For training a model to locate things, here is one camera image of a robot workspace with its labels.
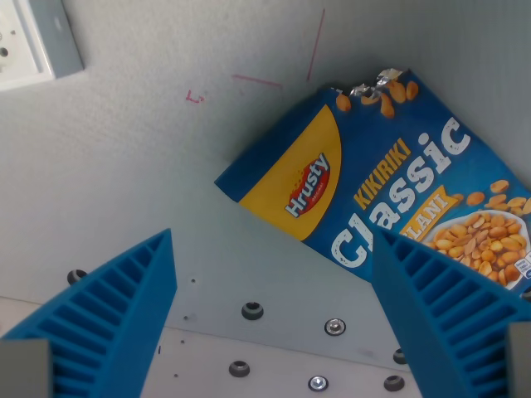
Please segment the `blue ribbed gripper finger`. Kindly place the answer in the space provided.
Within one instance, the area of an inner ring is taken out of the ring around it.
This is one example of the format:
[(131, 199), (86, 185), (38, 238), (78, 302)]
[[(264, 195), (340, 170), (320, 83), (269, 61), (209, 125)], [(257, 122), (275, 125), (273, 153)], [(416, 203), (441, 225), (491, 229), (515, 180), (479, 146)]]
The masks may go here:
[(54, 397), (138, 397), (177, 289), (166, 229), (88, 273), (1, 339), (49, 343)]
[(372, 286), (424, 397), (507, 397), (507, 332), (530, 304), (426, 245), (378, 227)]

